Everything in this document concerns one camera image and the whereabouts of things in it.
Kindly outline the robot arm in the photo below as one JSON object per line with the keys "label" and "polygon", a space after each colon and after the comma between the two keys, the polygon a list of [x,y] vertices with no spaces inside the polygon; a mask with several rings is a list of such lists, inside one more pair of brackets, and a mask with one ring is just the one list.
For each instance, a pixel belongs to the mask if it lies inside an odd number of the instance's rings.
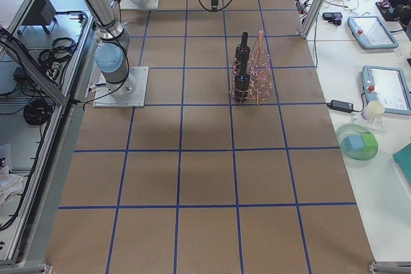
{"label": "robot arm", "polygon": [[134,91],[128,62],[130,36],[120,23],[108,0],[84,0],[94,17],[101,46],[97,48],[94,60],[103,73],[107,93],[94,97],[94,101],[107,96],[124,96]]}

